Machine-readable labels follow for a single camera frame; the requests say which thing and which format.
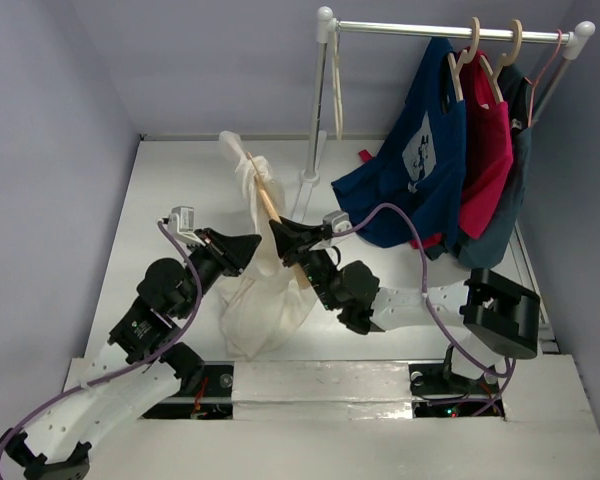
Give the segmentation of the white t shirt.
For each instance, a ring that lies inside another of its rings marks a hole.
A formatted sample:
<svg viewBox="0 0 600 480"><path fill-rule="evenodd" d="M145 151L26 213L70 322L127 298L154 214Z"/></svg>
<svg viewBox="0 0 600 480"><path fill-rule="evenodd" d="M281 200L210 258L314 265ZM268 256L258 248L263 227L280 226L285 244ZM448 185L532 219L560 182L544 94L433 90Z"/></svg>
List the white t shirt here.
<svg viewBox="0 0 600 480"><path fill-rule="evenodd" d="M219 134L219 150L235 166L254 231L262 237L244 272L216 285L224 305L220 329L227 351L253 360L286 343L305 322L317 297L301 271L285 267L278 258L270 213L284 213L286 199L269 161L249 155L241 137L231 131Z"/></svg>

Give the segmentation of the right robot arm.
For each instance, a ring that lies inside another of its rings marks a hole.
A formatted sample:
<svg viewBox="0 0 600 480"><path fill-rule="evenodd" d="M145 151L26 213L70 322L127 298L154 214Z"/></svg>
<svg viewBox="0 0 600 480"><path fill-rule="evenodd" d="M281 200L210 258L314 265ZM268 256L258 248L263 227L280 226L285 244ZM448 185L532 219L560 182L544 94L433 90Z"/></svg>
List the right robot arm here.
<svg viewBox="0 0 600 480"><path fill-rule="evenodd" d="M499 363L509 377L515 362L538 355L539 296L493 270L477 268L467 280L442 287L386 288L360 260L337 266L327 250L341 228L288 219L269 225L282 263L299 267L322 306L349 330L412 329L417 314L428 313L449 342L440 379L450 391L466 390Z"/></svg>

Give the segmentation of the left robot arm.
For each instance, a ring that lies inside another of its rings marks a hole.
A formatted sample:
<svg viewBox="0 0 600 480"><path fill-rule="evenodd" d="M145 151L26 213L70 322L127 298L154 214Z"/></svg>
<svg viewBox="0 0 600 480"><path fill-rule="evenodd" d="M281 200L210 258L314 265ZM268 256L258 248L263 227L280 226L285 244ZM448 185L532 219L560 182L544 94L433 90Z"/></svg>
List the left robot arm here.
<svg viewBox="0 0 600 480"><path fill-rule="evenodd" d="M3 434L0 475L9 457L27 479L82 479L114 429L176 393L195 392L205 362L181 338L213 284L242 274L260 242L257 234L225 236L210 228L174 241L181 257L147 267L129 310L76 384Z"/></svg>

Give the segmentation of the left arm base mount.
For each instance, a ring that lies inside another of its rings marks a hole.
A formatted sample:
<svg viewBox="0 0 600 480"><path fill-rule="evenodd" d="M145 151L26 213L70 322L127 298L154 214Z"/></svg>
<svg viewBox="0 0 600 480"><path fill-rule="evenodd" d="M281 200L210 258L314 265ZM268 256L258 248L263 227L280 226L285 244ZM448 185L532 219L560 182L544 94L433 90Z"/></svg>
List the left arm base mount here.
<svg viewBox="0 0 600 480"><path fill-rule="evenodd" d="M147 420L230 420L233 418L234 363L207 364L191 393L177 393L150 408Z"/></svg>

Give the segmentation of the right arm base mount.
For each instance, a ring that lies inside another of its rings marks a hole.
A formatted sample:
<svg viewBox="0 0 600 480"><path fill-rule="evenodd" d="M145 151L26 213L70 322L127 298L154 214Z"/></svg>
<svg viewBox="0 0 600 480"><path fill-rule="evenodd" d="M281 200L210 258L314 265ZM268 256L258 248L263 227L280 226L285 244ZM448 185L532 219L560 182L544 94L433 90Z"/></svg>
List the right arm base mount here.
<svg viewBox="0 0 600 480"><path fill-rule="evenodd" d="M483 372L470 379L452 372L449 346L442 360L409 365L410 392L416 418L499 417L504 406L496 377Z"/></svg>

